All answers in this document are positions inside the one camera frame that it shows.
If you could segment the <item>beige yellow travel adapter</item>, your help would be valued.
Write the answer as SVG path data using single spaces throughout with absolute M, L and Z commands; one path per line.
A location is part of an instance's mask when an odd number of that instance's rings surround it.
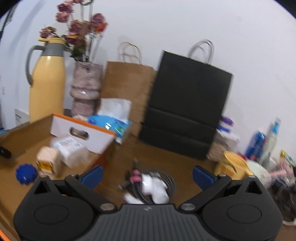
M 62 168 L 61 153 L 56 148 L 44 146 L 36 155 L 36 163 L 43 173 L 57 176 Z

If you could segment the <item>purple white package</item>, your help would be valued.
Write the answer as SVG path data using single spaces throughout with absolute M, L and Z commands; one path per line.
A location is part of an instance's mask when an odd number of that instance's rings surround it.
M 214 142 L 222 144 L 230 151 L 236 152 L 240 143 L 240 136 L 234 132 L 234 121 L 226 116 L 221 116 L 216 128 Z

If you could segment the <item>blue tissue pack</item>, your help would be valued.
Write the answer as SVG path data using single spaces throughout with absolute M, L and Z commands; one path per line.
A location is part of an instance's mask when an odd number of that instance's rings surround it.
M 115 132 L 115 142 L 122 144 L 130 131 L 132 102 L 122 98 L 102 98 L 96 114 L 88 117 L 88 123 Z

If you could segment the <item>yellow thermos jug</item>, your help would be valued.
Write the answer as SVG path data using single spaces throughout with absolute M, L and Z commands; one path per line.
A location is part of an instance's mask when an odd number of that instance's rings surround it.
M 66 70 L 62 38 L 40 38 L 44 45 L 29 49 L 25 73 L 30 85 L 29 120 L 34 123 L 53 113 L 63 114 Z

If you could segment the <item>dried pink flowers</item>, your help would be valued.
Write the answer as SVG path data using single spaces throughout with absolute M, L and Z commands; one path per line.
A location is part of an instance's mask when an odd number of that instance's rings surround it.
M 54 27 L 39 31 L 41 42 L 50 38 L 66 41 L 71 57 L 77 62 L 93 62 L 108 26 L 102 13 L 93 13 L 94 1 L 62 1 L 57 5 L 55 19 L 67 26 L 67 32 L 58 35 Z

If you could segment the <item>blue drink can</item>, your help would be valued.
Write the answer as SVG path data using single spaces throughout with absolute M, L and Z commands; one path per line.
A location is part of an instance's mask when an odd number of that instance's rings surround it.
M 253 161 L 258 161 L 262 155 L 266 140 L 266 135 L 260 131 L 257 131 L 249 142 L 245 152 L 245 157 Z

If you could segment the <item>pink textured vase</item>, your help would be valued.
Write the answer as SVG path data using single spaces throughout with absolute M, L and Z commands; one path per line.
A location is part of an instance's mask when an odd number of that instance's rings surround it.
M 70 95 L 74 98 L 71 115 L 93 115 L 98 106 L 102 85 L 103 65 L 77 62 Z

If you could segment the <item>brown paper bag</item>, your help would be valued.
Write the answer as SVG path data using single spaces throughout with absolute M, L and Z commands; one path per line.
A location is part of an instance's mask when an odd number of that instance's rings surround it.
M 130 132 L 137 137 L 142 129 L 157 72 L 150 66 L 142 65 L 140 49 L 130 42 L 119 44 L 117 56 L 119 61 L 107 62 L 101 97 L 122 98 L 132 102 Z

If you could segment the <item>orange white cardboard box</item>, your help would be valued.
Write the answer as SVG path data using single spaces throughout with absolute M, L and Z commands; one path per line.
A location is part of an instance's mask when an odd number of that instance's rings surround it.
M 89 150 L 89 159 L 72 169 L 63 165 L 52 179 L 64 179 L 70 174 L 82 174 L 95 165 L 103 165 L 113 146 L 115 134 L 98 126 L 60 114 L 52 114 L 34 123 L 13 128 L 1 134 L 1 147 L 11 152 L 1 157 L 1 238 L 19 240 L 13 226 L 13 216 L 31 185 L 20 184 L 16 169 L 21 164 L 36 166 L 36 155 L 43 146 L 50 146 L 54 138 L 71 136 Z

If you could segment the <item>yellow mug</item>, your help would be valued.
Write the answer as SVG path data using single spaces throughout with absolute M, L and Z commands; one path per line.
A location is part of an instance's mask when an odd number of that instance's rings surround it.
M 225 174 L 233 180 L 242 180 L 253 173 L 248 168 L 247 162 L 234 152 L 225 151 L 214 170 L 215 175 Z

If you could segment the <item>clear plastic bottle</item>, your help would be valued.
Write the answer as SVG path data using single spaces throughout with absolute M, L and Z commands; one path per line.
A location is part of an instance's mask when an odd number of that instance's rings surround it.
M 263 146 L 262 155 L 260 160 L 258 161 L 260 165 L 262 165 L 265 160 L 269 159 L 271 156 L 271 153 L 274 151 L 274 148 L 278 141 L 278 132 L 280 129 L 280 124 L 281 124 L 280 118 L 276 118 L 270 132 L 267 135 L 267 140 Z

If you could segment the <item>black paper bag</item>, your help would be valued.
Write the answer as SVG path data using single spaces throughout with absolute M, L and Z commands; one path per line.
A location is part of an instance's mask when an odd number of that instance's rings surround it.
M 212 66 L 214 45 L 201 40 L 187 56 L 163 52 L 139 140 L 204 159 L 220 121 L 232 73 Z

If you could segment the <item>pale green bowl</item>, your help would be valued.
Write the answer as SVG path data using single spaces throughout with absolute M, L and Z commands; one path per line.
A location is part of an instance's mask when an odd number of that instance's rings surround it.
M 271 184 L 272 178 L 266 168 L 252 160 L 247 160 L 247 165 L 264 187 L 268 187 Z

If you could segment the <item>blue ridged lid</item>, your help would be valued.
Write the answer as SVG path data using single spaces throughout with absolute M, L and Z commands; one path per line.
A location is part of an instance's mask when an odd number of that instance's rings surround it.
M 16 179 L 20 184 L 29 185 L 38 177 L 38 172 L 32 164 L 22 164 L 16 169 Z

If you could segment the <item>white wipes canister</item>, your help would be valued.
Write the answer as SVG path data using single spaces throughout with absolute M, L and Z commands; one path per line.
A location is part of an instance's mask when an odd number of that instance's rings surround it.
M 58 149 L 62 162 L 68 168 L 75 168 L 88 162 L 89 150 L 72 136 L 54 138 L 51 147 Z

